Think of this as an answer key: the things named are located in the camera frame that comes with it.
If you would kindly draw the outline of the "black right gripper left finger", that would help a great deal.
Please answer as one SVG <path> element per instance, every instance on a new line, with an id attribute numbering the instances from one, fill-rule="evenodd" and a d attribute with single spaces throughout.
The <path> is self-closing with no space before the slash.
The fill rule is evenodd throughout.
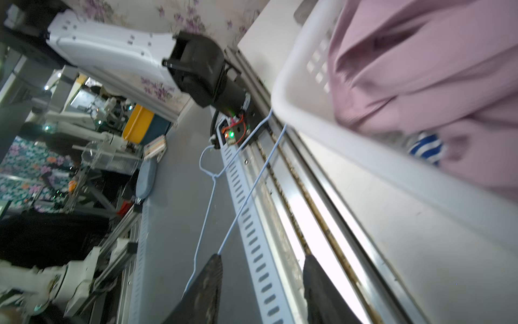
<path id="1" fill-rule="evenodd" d="M 221 255 L 214 254 L 163 323 L 216 324 L 222 282 L 223 262 Z"/>

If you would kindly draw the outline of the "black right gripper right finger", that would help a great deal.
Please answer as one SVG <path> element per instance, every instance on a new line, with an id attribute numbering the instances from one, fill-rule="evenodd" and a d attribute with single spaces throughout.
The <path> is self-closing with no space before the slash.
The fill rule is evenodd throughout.
<path id="1" fill-rule="evenodd" d="M 306 255 L 303 283 L 309 323 L 361 323 L 313 255 Z"/>

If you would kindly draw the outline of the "blue white striped tank top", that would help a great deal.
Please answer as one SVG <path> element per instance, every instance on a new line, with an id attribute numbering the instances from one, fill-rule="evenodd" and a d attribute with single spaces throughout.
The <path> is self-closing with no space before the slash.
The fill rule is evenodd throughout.
<path id="1" fill-rule="evenodd" d="M 442 158 L 442 151 L 443 142 L 436 134 L 421 132 L 408 153 L 438 167 Z"/>

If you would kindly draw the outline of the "pink tank top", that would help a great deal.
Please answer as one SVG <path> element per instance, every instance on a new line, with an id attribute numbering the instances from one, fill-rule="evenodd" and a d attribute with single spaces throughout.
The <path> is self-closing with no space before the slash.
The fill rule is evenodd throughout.
<path id="1" fill-rule="evenodd" d="M 516 1 L 346 1 L 327 65 L 338 124 L 436 134 L 442 171 L 517 198 Z"/>

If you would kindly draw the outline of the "light blue wire hanger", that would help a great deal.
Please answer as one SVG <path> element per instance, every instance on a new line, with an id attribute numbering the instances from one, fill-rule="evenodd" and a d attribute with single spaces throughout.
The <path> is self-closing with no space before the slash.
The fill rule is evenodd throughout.
<path id="1" fill-rule="evenodd" d="M 212 190 L 211 190 L 211 193 L 210 193 L 209 203 L 208 203 L 208 206 L 207 206 L 207 209 L 206 209 L 205 218 L 204 218 L 204 221 L 203 221 L 203 224 L 202 224 L 202 228 L 201 228 L 201 231 L 200 231 L 200 236 L 199 236 L 198 243 L 197 243 L 197 246 L 196 246 L 196 250 L 195 250 L 195 253 L 194 253 L 193 272 L 192 272 L 192 274 L 191 274 L 191 276 L 190 276 L 190 278 L 189 278 L 189 280 L 188 280 L 188 282 L 186 284 L 186 287 L 185 287 L 185 289 L 183 291 L 182 296 L 186 295 L 186 293 L 189 290 L 190 285 L 191 285 L 191 283 L 192 283 L 192 281 L 193 281 L 193 279 L 194 279 L 194 277 L 196 275 L 196 272 L 197 272 L 198 253 L 199 253 L 199 250 L 200 250 L 202 239 L 203 239 L 204 234 L 205 234 L 206 224 L 207 224 L 207 221 L 208 221 L 208 218 L 209 218 L 210 209 L 211 209 L 212 204 L 213 204 L 213 198 L 214 198 L 215 192 L 217 190 L 217 186 L 219 185 L 218 180 L 225 176 L 225 179 L 227 180 L 227 184 L 229 186 L 229 194 L 230 194 L 230 197 L 232 199 L 233 207 L 235 208 L 235 212 L 236 212 L 236 216 L 233 218 L 233 221 L 230 224 L 229 229 L 228 229 L 228 231 L 227 231 L 227 233 L 226 233 L 226 235 L 225 235 L 225 237 L 224 237 L 224 239 L 223 239 L 223 241 L 222 241 L 222 243 L 221 243 L 221 245 L 220 245 L 220 247 L 219 247 L 219 249 L 217 251 L 217 256 L 220 257 L 222 255 L 222 252 L 223 252 L 224 248 L 225 248 L 225 245 L 227 244 L 229 236 L 231 235 L 231 233 L 233 231 L 233 228 L 236 226 L 238 218 L 240 217 L 240 215 L 243 213 L 243 210 L 247 206 L 248 201 L 249 201 L 250 197 L 252 196 L 252 193 L 253 193 L 255 187 L 257 186 L 257 183 L 258 183 L 259 179 L 262 177 L 262 175 L 264 173 L 264 170 L 266 170 L 268 162 L 270 162 L 273 153 L 276 151 L 277 147 L 279 146 L 279 142 L 280 142 L 280 140 L 283 138 L 283 136 L 285 134 L 286 126 L 283 127 L 279 139 L 276 141 L 276 143 L 275 143 L 275 145 L 274 145 L 274 147 L 273 147 L 273 149 L 271 151 L 271 154 L 268 156 L 265 164 L 263 165 L 263 168 L 260 170 L 259 174 L 257 175 L 253 185 L 251 187 L 249 187 L 247 182 L 246 182 L 246 180 L 244 180 L 244 186 L 240 186 L 240 189 L 244 188 L 244 189 L 248 189 L 249 191 L 248 191 L 247 194 L 245 194 L 242 197 L 241 203 L 239 205 L 239 209 L 236 209 L 237 201 L 236 201 L 236 196 L 235 196 L 235 188 L 233 187 L 233 184 L 232 184 L 233 180 L 229 179 L 229 176 L 230 176 L 231 172 L 228 171 L 228 170 L 230 169 L 230 167 L 232 167 L 233 172 L 235 172 L 235 171 L 237 172 L 237 179 L 238 180 L 240 179 L 241 167 L 240 167 L 240 164 L 238 162 L 235 162 L 235 160 L 238 158 L 238 156 L 240 155 L 240 152 L 245 147 L 245 145 L 248 144 L 251 141 L 251 138 L 273 116 L 274 116 L 274 110 L 271 109 L 270 112 L 268 112 L 268 115 L 262 121 L 259 122 L 259 124 L 257 125 L 257 127 L 255 129 L 253 129 L 253 131 L 250 133 L 250 137 L 247 138 L 243 142 L 242 146 L 231 149 L 232 156 L 230 156 L 228 161 L 225 159 L 225 157 L 223 158 L 224 168 L 218 174 L 214 174 L 213 172 L 211 172 L 209 170 L 206 170 L 205 168 L 202 167 L 202 160 L 203 160 L 203 157 L 204 157 L 205 153 L 208 150 L 215 149 L 214 144 L 206 147 L 202 151 L 202 153 L 200 155 L 198 166 L 199 166 L 199 169 L 203 173 L 208 175 L 210 177 L 210 179 L 213 181 L 213 187 L 212 187 Z"/>

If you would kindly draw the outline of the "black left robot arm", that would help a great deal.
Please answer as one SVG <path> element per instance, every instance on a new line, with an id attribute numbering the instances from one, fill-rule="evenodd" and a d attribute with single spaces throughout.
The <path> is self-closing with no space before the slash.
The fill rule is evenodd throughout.
<path id="1" fill-rule="evenodd" d="M 1 41 L 49 67 L 124 70 L 174 86 L 201 107 L 243 117 L 249 92 L 206 36 L 147 33 L 79 17 L 62 1 L 2 1 Z"/>

